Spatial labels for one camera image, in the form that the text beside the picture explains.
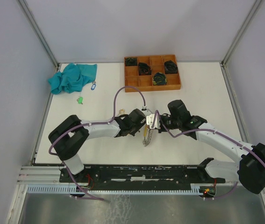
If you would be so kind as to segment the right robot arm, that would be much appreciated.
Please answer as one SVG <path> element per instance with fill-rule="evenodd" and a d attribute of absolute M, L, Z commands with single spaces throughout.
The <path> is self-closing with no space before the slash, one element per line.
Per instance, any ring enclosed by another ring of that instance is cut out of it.
<path fill-rule="evenodd" d="M 169 114 L 161 115 L 155 111 L 151 127 L 170 133 L 180 130 L 182 135 L 203 142 L 231 159 L 230 162 L 211 159 L 198 169 L 197 177 L 201 182 L 222 178 L 242 184 L 251 193 L 259 194 L 265 188 L 265 145 L 256 145 L 228 136 L 198 115 L 191 115 L 182 100 L 168 104 Z"/>

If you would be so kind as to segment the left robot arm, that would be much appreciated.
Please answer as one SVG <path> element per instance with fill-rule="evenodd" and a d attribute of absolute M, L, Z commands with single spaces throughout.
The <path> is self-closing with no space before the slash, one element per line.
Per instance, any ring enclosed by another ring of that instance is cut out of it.
<path fill-rule="evenodd" d="M 101 137 L 134 136 L 146 122 L 148 109 L 134 109 L 130 114 L 116 116 L 112 121 L 85 121 L 71 115 L 48 136 L 59 159 L 70 170 L 70 177 L 81 182 L 86 177 L 84 164 L 78 155 L 85 141 Z"/>

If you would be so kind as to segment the metal keyring organizer yellow handle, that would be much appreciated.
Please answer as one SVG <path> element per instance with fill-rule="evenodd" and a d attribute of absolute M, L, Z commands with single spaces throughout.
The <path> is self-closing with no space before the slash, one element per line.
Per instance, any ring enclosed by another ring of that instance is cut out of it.
<path fill-rule="evenodd" d="M 143 145 L 147 147 L 152 139 L 154 133 L 154 129 L 150 129 L 148 125 L 144 126 L 144 133 L 143 133 Z"/>

